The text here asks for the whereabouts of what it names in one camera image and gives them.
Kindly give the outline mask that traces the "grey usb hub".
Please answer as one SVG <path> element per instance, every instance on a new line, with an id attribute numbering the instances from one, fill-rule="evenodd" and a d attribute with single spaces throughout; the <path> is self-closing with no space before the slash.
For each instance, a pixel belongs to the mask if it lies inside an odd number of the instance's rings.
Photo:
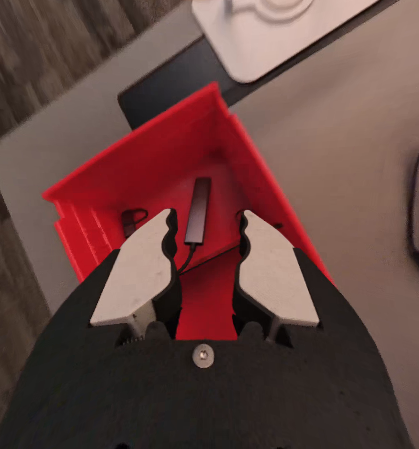
<path id="1" fill-rule="evenodd" d="M 199 177 L 195 180 L 186 226 L 185 245 L 203 244 L 211 186 L 212 180 L 209 177 Z"/>

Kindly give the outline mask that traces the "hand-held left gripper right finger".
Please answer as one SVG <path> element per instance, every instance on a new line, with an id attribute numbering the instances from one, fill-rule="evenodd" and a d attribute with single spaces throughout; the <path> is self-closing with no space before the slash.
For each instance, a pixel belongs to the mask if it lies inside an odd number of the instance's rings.
<path id="1" fill-rule="evenodd" d="M 320 318 L 296 255 L 273 225 L 251 210 L 240 215 L 240 261 L 235 268 L 232 321 L 238 338 L 248 323 L 270 342 L 290 342 L 287 327 L 317 329 Z"/>

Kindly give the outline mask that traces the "white document stand frame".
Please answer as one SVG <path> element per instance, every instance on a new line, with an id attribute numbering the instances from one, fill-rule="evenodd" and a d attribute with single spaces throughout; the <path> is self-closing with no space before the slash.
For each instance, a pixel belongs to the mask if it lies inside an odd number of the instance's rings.
<path id="1" fill-rule="evenodd" d="M 191 11 L 228 75 L 257 81 L 376 0 L 194 0 Z"/>

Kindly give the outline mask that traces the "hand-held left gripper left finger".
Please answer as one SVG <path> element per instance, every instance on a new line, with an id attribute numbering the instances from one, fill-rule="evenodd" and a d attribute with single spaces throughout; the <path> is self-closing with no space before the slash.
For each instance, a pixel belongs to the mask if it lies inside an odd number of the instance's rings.
<path id="1" fill-rule="evenodd" d="M 145 337 L 150 323 L 161 322 L 176 337 L 182 287 L 174 262 L 178 216 L 165 209 L 122 244 L 90 319 L 92 327 L 128 325 Z"/>

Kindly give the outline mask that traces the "red plastic bin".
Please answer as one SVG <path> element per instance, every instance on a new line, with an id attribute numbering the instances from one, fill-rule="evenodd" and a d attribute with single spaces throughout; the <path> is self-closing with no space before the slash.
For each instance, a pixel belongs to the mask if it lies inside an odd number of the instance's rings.
<path id="1" fill-rule="evenodd" d="M 229 112 L 215 83 L 128 134 L 43 193 L 55 205 L 55 228 L 79 282 L 124 243 L 121 215 L 147 210 L 138 229 L 164 209 L 178 216 L 175 263 L 184 244 L 195 179 L 212 180 L 204 243 L 191 265 L 239 244 L 241 210 L 279 231 L 332 281 L 273 172 Z M 183 302 L 178 340 L 234 340 L 233 250 L 180 276 Z"/>

